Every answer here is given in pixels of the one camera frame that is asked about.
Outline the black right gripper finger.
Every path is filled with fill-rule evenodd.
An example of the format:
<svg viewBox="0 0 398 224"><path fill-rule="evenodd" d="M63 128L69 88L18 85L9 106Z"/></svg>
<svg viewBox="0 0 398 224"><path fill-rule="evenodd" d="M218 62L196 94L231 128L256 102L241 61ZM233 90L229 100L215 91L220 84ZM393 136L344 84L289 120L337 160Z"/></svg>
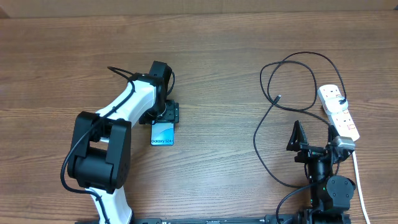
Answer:
<svg viewBox="0 0 398 224"><path fill-rule="evenodd" d="M328 144L326 145L327 149L331 149L332 147L336 147L337 143L334 141L336 137L338 137L338 131L333 125L329 125L328 127Z"/></svg>
<svg viewBox="0 0 398 224"><path fill-rule="evenodd" d="M299 120L296 120L286 150L299 152L307 148L308 148L307 136L301 125L301 122Z"/></svg>

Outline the Samsung Galaxy smartphone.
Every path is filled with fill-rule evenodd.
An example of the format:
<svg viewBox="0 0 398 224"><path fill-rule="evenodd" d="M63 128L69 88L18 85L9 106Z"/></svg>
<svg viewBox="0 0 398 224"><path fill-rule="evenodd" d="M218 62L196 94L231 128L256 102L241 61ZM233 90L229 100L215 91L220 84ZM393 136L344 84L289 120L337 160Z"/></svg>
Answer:
<svg viewBox="0 0 398 224"><path fill-rule="evenodd" d="M174 145L174 124L156 123L151 128L152 146L173 146Z"/></svg>

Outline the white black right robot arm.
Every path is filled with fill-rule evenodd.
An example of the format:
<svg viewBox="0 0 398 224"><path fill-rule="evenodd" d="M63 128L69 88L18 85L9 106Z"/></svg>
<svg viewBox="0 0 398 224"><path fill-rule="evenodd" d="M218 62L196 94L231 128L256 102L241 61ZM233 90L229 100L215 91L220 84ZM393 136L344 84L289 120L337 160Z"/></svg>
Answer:
<svg viewBox="0 0 398 224"><path fill-rule="evenodd" d="M287 145L288 151L297 153L294 160L305 165L310 204L299 210L289 223L350 223L344 212L350 209L356 184L349 178L337 175L333 165L349 158L355 150L350 137L341 136L336 128L328 127L328 144L324 147L311 146L307 141L300 121L294 123Z"/></svg>

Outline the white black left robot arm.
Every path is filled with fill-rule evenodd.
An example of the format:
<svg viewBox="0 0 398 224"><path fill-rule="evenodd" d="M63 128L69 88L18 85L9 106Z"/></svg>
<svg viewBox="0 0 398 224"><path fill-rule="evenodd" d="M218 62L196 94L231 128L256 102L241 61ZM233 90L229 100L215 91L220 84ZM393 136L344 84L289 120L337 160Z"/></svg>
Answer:
<svg viewBox="0 0 398 224"><path fill-rule="evenodd" d="M135 223L124 190L131 165L131 131L135 124L149 125L152 146L174 144L180 110L168 96L175 74L159 61L152 63L149 73L109 70L127 80L126 89L108 106L76 117L60 181L69 192L91 196L98 223Z"/></svg>

